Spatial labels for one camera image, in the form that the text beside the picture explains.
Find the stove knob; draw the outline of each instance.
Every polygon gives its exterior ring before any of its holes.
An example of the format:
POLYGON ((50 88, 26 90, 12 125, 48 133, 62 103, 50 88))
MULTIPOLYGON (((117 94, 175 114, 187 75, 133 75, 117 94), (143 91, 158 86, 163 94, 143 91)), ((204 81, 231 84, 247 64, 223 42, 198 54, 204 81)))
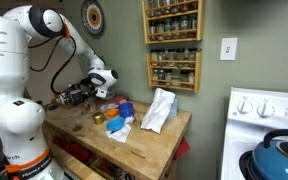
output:
POLYGON ((267 117, 272 116, 275 113, 275 109, 271 103, 269 103, 267 100, 264 100, 264 104, 260 105, 257 108, 257 113, 262 118, 267 118, 267 117))
POLYGON ((244 97, 244 100, 237 105, 237 110, 241 114, 247 114, 253 110, 253 105, 246 97, 244 97))

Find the yellow object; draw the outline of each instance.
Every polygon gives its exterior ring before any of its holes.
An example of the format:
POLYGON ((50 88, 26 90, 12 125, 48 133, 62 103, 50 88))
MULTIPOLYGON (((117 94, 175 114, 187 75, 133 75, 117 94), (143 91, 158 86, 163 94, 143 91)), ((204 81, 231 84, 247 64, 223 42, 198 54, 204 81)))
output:
POLYGON ((105 116, 101 112, 96 112, 92 115, 95 124, 99 125, 102 124, 105 120, 105 116))
POLYGON ((116 117, 118 115, 118 109, 117 108, 109 109, 106 111, 106 114, 110 118, 116 117))

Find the kettle handle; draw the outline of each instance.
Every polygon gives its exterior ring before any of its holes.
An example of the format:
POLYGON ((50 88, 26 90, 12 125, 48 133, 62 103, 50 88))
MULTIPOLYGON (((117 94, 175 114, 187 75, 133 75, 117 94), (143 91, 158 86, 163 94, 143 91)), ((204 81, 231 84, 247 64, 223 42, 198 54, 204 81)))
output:
POLYGON ((269 148, 271 140, 277 136, 288 136, 288 129, 277 129, 268 132, 264 136, 264 148, 269 148))

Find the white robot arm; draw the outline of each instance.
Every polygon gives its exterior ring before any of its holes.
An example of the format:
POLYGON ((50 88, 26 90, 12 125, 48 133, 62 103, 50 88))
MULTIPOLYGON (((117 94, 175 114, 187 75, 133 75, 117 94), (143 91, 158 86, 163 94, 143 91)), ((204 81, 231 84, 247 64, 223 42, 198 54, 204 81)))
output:
POLYGON ((63 169, 53 159, 42 133, 44 109, 23 98, 23 92, 29 78, 29 41, 67 36, 67 32, 72 39, 62 38, 61 47, 90 59, 89 79, 97 85, 97 96, 105 97, 117 73, 104 70, 104 62, 64 16, 35 6, 18 7, 0 16, 0 138, 9 163, 6 169, 20 179, 63 179, 63 169))

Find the blue kettle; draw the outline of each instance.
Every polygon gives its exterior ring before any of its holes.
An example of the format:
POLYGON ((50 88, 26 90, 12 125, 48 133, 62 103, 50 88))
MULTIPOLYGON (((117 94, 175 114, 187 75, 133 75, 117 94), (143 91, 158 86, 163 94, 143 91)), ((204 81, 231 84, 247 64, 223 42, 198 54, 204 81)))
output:
POLYGON ((270 131, 252 152, 256 170, 267 180, 288 180, 288 141, 273 140, 288 136, 288 129, 270 131))

